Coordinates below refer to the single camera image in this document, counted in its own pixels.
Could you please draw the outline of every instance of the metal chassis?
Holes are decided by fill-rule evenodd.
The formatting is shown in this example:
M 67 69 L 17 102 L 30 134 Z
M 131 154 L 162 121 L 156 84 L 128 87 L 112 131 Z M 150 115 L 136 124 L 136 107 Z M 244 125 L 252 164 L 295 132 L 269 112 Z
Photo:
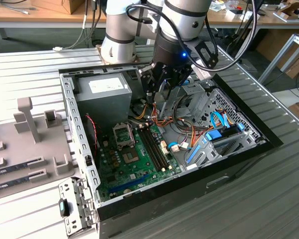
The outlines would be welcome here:
M 195 168 L 181 177 L 162 182 L 155 187 L 138 191 L 131 197 L 125 197 L 110 204 L 97 202 L 97 187 L 100 179 L 94 162 L 88 166 L 87 158 L 91 154 L 79 111 L 74 100 L 75 78 L 93 74 L 114 73 L 136 68 L 130 64 L 95 66 L 80 69 L 60 70 L 61 86 L 64 94 L 67 118 L 71 134 L 75 138 L 79 157 L 77 158 L 82 178 L 86 178 L 91 189 L 99 221 L 100 238 L 115 236 L 128 228 L 149 221 L 165 212 L 180 206 L 194 198 L 201 197 L 221 185 L 241 175 L 270 150 L 282 145 L 278 137 L 258 118 L 258 116 L 237 96 L 237 94 L 218 76 L 213 80 L 216 85 L 240 108 L 245 117 L 261 132 L 267 140 L 257 147 L 232 155 L 230 160 L 216 162 L 208 167 Z

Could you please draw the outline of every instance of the motherboard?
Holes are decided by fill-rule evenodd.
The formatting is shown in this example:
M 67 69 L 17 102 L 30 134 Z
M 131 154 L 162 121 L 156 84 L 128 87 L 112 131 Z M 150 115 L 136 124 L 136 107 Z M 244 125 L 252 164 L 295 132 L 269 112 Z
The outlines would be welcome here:
M 101 147 L 96 160 L 101 179 L 99 194 L 103 202 L 181 172 L 176 159 L 167 151 L 157 126 L 128 126 L 127 130 L 123 130 L 122 125 L 119 127 L 117 131 L 114 128 L 98 136 Z M 122 146 L 122 141 L 134 141 L 135 144 Z

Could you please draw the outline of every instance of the screw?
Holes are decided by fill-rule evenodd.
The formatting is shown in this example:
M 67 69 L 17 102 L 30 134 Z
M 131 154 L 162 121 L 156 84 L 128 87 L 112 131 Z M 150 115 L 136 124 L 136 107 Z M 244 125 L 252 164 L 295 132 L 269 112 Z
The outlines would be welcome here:
M 196 27 L 198 27 L 198 25 L 199 25 L 199 23 L 197 21 L 195 21 L 192 25 L 192 28 L 196 28 Z

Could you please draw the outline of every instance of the floor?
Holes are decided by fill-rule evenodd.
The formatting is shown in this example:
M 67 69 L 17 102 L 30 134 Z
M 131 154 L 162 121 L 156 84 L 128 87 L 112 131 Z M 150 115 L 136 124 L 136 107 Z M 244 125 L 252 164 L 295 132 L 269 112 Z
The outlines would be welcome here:
M 42 51 L 51 50 L 54 46 L 69 46 L 76 41 L 80 29 L 71 28 L 8 28 L 6 29 L 8 40 L 2 40 L 0 37 L 0 53 L 7 52 L 23 52 L 23 51 Z M 104 39 L 105 30 L 97 29 L 95 31 L 93 39 L 97 44 L 100 44 Z M 210 40 L 209 36 L 204 30 L 201 36 L 206 41 Z M 228 40 L 217 38 L 217 43 L 223 48 L 227 48 Z M 137 44 L 145 44 L 143 39 L 136 39 Z M 91 43 L 81 43 L 77 48 L 93 47 Z M 257 51 L 248 51 L 245 57 L 252 65 L 257 69 L 257 72 L 251 72 L 256 78 L 260 77 L 266 67 L 269 65 L 269 61 L 259 54 Z M 281 71 L 276 68 L 272 74 L 268 77 L 266 84 L 267 88 L 271 92 L 279 92 L 283 90 L 295 88 L 295 80 L 291 79 L 288 75 L 281 74 Z

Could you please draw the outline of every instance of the sticker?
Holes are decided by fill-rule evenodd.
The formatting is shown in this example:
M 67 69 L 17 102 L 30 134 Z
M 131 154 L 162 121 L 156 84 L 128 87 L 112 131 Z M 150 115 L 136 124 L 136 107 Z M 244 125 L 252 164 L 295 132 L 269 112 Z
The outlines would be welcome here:
M 117 77 L 110 78 L 110 79 L 90 81 L 89 85 L 93 94 L 124 89 L 120 79 Z

